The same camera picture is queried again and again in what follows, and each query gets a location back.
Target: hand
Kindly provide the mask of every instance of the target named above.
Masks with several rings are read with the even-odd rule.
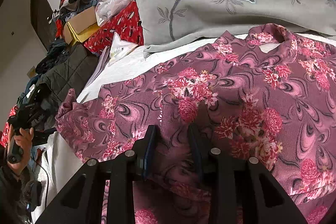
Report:
[[[13,172],[17,175],[20,176],[21,172],[23,169],[27,166],[28,161],[30,160],[30,150],[32,148],[32,139],[34,137],[34,129],[31,128],[29,131],[24,130],[23,128],[20,128],[20,134],[14,136],[14,128],[12,125],[10,125],[9,129],[9,134],[8,134],[8,143],[11,142],[12,137],[14,138],[16,144],[22,148],[23,150],[23,155],[21,158],[21,161],[16,163],[16,164],[11,164],[7,162],[7,165]]]

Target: plastic bag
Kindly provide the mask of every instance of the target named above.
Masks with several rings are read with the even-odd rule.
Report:
[[[121,40],[120,36],[114,32],[108,66],[110,67],[113,63],[128,55],[137,46],[138,44]]]
[[[131,0],[107,0],[99,2],[96,6],[96,18],[98,26],[104,25],[111,17],[117,15]]]

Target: metal screw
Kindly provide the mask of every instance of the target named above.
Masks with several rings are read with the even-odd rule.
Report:
[[[217,147],[214,147],[210,150],[210,152],[214,155],[219,155],[221,153],[221,150]]]
[[[134,156],[134,154],[135,154],[135,152],[133,150],[127,150],[125,152],[126,157],[132,157],[132,156]]]
[[[259,160],[256,157],[250,157],[249,162],[252,163],[252,164],[257,164],[259,162]]]
[[[96,165],[96,163],[97,163],[97,160],[95,160],[95,159],[90,159],[90,160],[87,161],[88,166],[94,166],[94,165]]]

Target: floral shirt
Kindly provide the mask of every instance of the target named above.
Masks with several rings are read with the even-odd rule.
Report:
[[[264,43],[279,45],[263,53]],[[225,32],[135,79],[103,85],[95,100],[78,104],[70,90],[57,129],[85,161],[113,159],[148,125],[160,127],[151,181],[134,184],[138,224],[207,223],[211,193],[194,172],[190,122],[233,157],[259,158],[317,224],[336,198],[335,64],[335,47],[282,26],[252,28],[246,39]]]

